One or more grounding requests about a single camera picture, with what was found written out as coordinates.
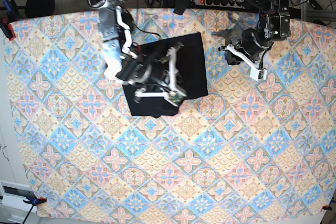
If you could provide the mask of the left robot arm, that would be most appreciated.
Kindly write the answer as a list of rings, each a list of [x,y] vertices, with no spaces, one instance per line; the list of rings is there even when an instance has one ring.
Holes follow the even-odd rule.
[[[263,56],[277,41],[290,37],[289,0],[246,0],[259,9],[259,20],[255,29],[242,32],[241,40],[233,49],[242,53],[248,60],[263,61]]]

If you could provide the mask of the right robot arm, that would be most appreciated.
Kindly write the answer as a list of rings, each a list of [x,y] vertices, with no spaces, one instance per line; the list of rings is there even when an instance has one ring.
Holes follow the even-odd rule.
[[[162,42],[153,52],[144,54],[133,41],[137,28],[125,0],[86,0],[99,15],[98,31],[102,39],[103,58],[107,64],[104,75],[122,85],[176,87],[176,49]]]

